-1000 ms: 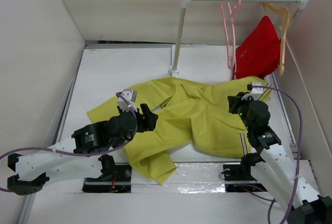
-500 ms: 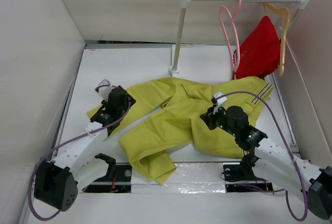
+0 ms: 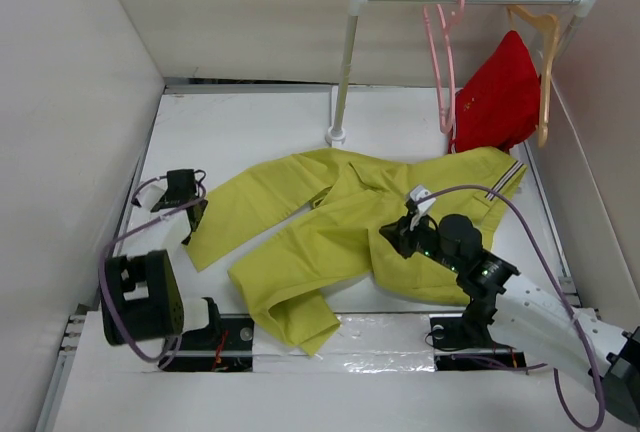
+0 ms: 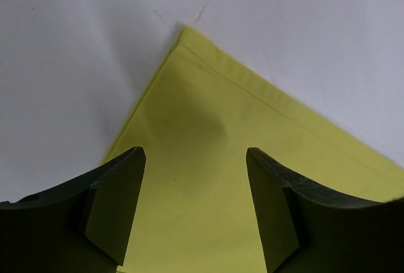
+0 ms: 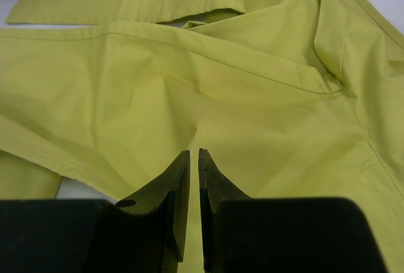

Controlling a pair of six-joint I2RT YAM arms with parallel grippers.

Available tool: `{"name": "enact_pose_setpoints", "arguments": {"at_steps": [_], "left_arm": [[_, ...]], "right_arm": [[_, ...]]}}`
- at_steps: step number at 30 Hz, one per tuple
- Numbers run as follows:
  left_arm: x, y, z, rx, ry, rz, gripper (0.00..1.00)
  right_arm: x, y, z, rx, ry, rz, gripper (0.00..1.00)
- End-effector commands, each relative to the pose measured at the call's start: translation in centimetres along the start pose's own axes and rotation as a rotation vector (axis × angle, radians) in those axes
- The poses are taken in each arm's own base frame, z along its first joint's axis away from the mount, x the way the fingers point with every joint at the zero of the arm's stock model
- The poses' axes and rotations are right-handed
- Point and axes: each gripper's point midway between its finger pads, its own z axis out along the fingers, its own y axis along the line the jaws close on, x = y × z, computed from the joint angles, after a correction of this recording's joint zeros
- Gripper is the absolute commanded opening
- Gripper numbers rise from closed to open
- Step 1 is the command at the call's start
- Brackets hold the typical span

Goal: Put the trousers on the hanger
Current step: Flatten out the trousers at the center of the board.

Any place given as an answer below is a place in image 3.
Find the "yellow-green trousers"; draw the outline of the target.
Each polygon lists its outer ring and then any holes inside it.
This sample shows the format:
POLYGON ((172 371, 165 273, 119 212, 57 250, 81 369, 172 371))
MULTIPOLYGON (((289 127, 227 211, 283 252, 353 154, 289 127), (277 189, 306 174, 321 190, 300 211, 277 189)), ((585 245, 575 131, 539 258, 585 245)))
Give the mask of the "yellow-green trousers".
POLYGON ((323 289, 341 281, 369 274, 407 298, 466 304, 452 271, 426 258, 402 258, 380 229, 401 218, 407 194, 423 186, 436 194, 433 218, 467 216, 490 247, 526 170, 492 147, 414 164, 333 148, 293 154, 212 190, 186 251, 201 271, 265 234, 229 277, 261 328, 315 354, 340 325, 323 289))

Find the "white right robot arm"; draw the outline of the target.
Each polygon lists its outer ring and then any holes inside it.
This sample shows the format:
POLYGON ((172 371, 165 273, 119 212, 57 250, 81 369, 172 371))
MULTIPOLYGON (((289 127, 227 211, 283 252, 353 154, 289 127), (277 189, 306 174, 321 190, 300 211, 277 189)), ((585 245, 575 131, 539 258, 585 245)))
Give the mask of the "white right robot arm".
POLYGON ((538 287, 515 266, 482 246, 482 235, 465 216, 450 214, 432 227, 405 216, 381 235, 404 258, 419 253, 456 275, 470 302, 462 333, 473 345, 512 346, 592 390, 601 378, 606 411, 639 424, 639 334, 600 321, 538 287))

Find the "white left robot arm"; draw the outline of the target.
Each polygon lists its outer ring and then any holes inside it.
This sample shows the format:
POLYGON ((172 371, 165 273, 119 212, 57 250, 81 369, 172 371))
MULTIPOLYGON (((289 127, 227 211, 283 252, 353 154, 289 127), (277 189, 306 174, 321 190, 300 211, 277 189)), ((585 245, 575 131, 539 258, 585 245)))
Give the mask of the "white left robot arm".
POLYGON ((99 269, 103 330, 111 346, 153 339, 212 348, 222 321, 210 297, 184 299, 173 255, 189 244, 208 202, 202 169, 174 169, 142 182, 131 204, 142 221, 106 246, 99 269))

